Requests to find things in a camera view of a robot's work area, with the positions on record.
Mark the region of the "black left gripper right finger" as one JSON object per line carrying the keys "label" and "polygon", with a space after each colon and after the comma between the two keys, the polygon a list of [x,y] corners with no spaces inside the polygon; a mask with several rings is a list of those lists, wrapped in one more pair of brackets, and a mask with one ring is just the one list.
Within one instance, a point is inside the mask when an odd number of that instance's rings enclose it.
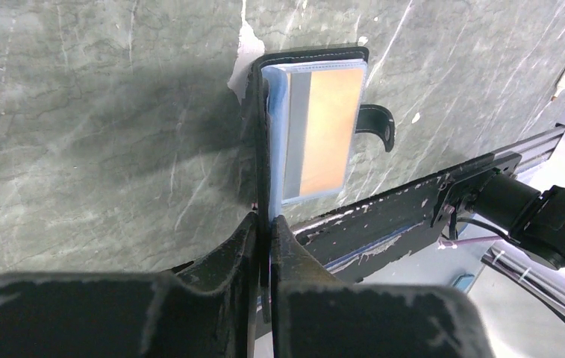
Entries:
{"label": "black left gripper right finger", "polygon": [[272,221],[276,357],[491,357],[475,305],[445,286],[347,284]]}

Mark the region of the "aluminium extrusion rail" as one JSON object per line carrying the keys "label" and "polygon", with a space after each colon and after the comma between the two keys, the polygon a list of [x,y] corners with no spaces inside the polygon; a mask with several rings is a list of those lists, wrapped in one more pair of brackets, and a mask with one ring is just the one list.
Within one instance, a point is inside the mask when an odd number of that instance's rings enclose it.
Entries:
{"label": "aluminium extrusion rail", "polygon": [[504,147],[502,154],[513,152],[522,158],[514,174],[530,171],[550,159],[565,134],[565,125],[557,123],[552,129]]}

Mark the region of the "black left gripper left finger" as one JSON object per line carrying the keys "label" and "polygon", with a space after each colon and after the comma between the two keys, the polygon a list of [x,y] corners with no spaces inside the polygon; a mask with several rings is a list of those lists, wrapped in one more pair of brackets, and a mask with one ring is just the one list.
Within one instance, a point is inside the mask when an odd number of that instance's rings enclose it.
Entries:
{"label": "black left gripper left finger", "polygon": [[0,357],[251,357],[257,216],[179,272],[0,275]]}

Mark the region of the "orange credit card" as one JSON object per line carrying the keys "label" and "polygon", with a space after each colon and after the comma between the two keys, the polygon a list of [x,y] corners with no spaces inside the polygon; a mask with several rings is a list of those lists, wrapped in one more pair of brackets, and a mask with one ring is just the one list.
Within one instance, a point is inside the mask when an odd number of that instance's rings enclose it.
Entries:
{"label": "orange credit card", "polygon": [[362,66],[291,72],[282,198],[343,188],[365,78]]}

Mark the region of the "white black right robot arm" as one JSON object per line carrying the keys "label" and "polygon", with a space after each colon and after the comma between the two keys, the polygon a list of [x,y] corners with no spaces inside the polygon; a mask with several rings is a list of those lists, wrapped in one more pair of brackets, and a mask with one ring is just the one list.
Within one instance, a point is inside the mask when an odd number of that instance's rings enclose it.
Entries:
{"label": "white black right robot arm", "polygon": [[441,186],[434,215],[449,205],[494,224],[499,236],[533,261],[565,268],[565,188],[541,192],[499,169],[478,170]]}

